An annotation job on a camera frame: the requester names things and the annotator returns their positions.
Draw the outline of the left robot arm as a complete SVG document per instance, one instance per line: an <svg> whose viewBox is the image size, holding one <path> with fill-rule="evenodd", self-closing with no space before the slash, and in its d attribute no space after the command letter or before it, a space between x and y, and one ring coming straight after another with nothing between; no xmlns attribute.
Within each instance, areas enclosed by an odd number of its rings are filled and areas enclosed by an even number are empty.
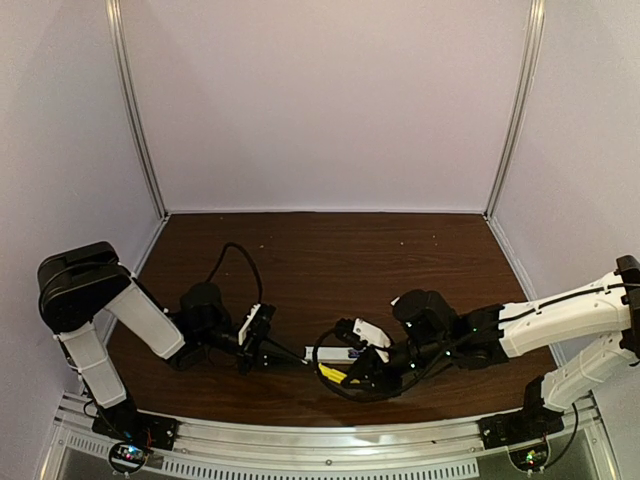
<svg viewBox="0 0 640 480"><path fill-rule="evenodd" d="M235 320L214 276L208 274L171 311L106 241L45 258L37 268L37 283L39 315L94 401L98 420L127 438L144 420L96 327L102 317L123 325L175 370L190 368L212 350L233 357L242 375L271 358L306 362L303 355L271 339L273 306L256 300L242 319Z"/></svg>

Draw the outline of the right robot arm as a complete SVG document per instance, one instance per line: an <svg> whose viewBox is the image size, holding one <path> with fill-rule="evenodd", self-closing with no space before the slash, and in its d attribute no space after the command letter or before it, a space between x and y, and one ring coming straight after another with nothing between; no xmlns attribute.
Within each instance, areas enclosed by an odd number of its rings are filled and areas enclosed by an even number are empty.
<svg viewBox="0 0 640 480"><path fill-rule="evenodd" d="M639 359L639 262L617 259L613 272L559 295L457 313L437 291L412 290L396 298L392 314L407 337L392 341L362 319L341 320L337 339L359 353L345 372L321 373L361 401L378 401L410 389L441 361L468 370L506 363L572 338L594 341L565 366L534 381L526 408L564 412L579 396Z"/></svg>

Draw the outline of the white remote control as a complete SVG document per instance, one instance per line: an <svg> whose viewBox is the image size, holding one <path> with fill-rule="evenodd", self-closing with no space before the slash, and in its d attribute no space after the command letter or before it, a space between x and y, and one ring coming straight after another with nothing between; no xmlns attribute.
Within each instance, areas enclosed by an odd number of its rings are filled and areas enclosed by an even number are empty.
<svg viewBox="0 0 640 480"><path fill-rule="evenodd" d="M316 356L319 363L349 365L358 359L349 359L349 350L356 349L350 347L321 346L317 349Z"/></svg>

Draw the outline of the yellow handled screwdriver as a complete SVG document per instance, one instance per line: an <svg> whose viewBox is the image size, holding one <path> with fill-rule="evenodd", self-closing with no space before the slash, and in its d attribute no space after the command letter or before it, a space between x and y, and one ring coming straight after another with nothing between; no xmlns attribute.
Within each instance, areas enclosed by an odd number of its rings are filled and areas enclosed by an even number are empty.
<svg viewBox="0 0 640 480"><path fill-rule="evenodd" d="M359 385L360 381L358 379L348 380L347 374L343 371L337 370L335 368L329 367L324 364L319 365L320 373L329 381L342 386L343 388Z"/></svg>

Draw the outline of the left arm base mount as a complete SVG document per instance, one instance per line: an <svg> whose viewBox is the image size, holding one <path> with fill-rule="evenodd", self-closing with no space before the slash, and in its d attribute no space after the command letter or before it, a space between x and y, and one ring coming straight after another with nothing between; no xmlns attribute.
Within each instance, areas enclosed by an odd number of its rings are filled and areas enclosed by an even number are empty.
<svg viewBox="0 0 640 480"><path fill-rule="evenodd" d="M109 448L107 462L117 474L129 479L156 450L173 450L179 426L176 418L141 412L128 392L123 402L112 407L100 405L89 388L87 393L96 410L92 432L116 441Z"/></svg>

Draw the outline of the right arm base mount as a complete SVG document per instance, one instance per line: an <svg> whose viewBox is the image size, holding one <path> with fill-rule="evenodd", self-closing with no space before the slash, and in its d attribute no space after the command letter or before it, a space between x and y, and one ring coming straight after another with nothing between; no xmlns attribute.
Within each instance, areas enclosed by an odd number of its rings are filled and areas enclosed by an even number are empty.
<svg viewBox="0 0 640 480"><path fill-rule="evenodd" d="M516 411L481 418L477 424L486 450L506 447L511 465L529 476L543 473L565 453L575 438L577 428L564 450L552 459L548 437L564 429L563 413L544 405L543 377L525 388L523 406Z"/></svg>

